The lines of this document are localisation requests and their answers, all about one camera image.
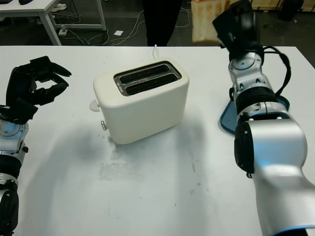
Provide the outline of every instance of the toaster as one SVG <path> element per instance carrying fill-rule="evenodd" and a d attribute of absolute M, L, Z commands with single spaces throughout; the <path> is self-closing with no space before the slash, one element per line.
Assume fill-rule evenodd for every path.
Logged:
<path fill-rule="evenodd" d="M 101 125 L 118 144 L 128 144 L 181 122 L 189 77 L 171 59 L 130 67 L 94 80 L 92 111 L 102 111 Z"/>

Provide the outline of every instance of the table surface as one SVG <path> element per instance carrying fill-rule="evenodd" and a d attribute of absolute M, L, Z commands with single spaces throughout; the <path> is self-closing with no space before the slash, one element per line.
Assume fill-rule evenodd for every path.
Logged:
<path fill-rule="evenodd" d="M 283 94 L 305 131 L 303 170 L 315 183 L 315 70 L 296 48 L 279 49 L 290 58 L 292 78 Z M 254 184 L 235 164 L 233 136 L 218 126 L 232 85 L 227 51 L 168 47 L 159 53 L 189 74 L 184 119 L 122 146 L 101 129 L 102 114 L 89 109 L 92 83 L 151 60 L 152 48 L 0 47 L 1 104 L 11 69 L 30 59 L 48 55 L 73 73 L 70 87 L 29 122 L 15 236 L 261 235 Z M 279 88 L 285 75 L 280 58 L 267 55 L 263 71 Z"/>
<path fill-rule="evenodd" d="M 0 13 L 46 11 L 56 1 L 57 0 L 33 0 L 28 4 L 20 5 L 18 0 L 13 0 L 8 4 L 0 4 Z"/>

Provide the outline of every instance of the black pants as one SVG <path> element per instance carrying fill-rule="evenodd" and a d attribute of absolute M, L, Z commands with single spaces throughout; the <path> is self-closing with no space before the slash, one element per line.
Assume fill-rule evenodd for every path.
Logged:
<path fill-rule="evenodd" d="M 167 46 L 181 5 L 182 0 L 143 0 L 148 46 Z"/>

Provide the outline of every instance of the toast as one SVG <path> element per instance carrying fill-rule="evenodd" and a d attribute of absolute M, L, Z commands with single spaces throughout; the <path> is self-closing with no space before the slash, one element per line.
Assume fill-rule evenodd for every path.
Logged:
<path fill-rule="evenodd" d="M 192 0 L 192 41 L 219 42 L 212 21 L 227 10 L 230 0 Z"/>

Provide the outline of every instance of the floor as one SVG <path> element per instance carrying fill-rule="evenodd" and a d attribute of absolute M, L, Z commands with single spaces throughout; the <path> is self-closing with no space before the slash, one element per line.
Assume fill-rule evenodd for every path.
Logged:
<path fill-rule="evenodd" d="M 55 15 L 56 22 L 69 23 L 71 20 L 74 21 L 75 18 L 67 19 L 67 16 L 72 14 L 69 10 L 70 0 L 61 0 L 61 3 L 67 3 L 68 9 L 57 12 L 58 15 Z M 99 24 L 95 0 L 74 0 L 74 3 L 80 15 L 81 23 Z M 143 22 L 143 13 L 139 15 L 139 12 L 142 11 L 142 0 L 109 0 L 102 1 L 102 5 L 105 22 L 109 28 L 109 40 L 127 37 L 135 27 L 139 16 L 138 24 L 133 32 L 133 34 L 135 32 L 136 34 L 132 38 L 125 41 L 109 41 L 108 46 L 118 43 L 120 46 L 146 46 L 146 27 Z M 190 9 L 190 3 L 183 0 L 182 8 Z M 276 12 L 257 12 L 257 14 L 260 18 L 262 44 L 296 46 L 315 67 L 314 13 L 297 13 L 291 22 L 279 20 Z M 13 22 L 6 22 L 5 25 L 7 26 L 0 27 L 0 45 L 51 45 L 43 25 L 38 25 L 35 19 L 29 23 L 26 18 L 14 18 Z M 177 26 L 168 46 L 217 46 L 215 43 L 192 43 L 191 13 L 183 9 L 179 13 Z M 123 34 L 121 36 L 114 35 L 117 30 L 122 30 Z M 107 35 L 97 30 L 86 29 L 74 30 L 73 32 L 82 38 L 78 40 L 76 36 L 68 32 L 65 38 L 61 38 L 63 45 L 82 45 L 88 42 L 91 45 L 98 45 L 107 40 Z"/>

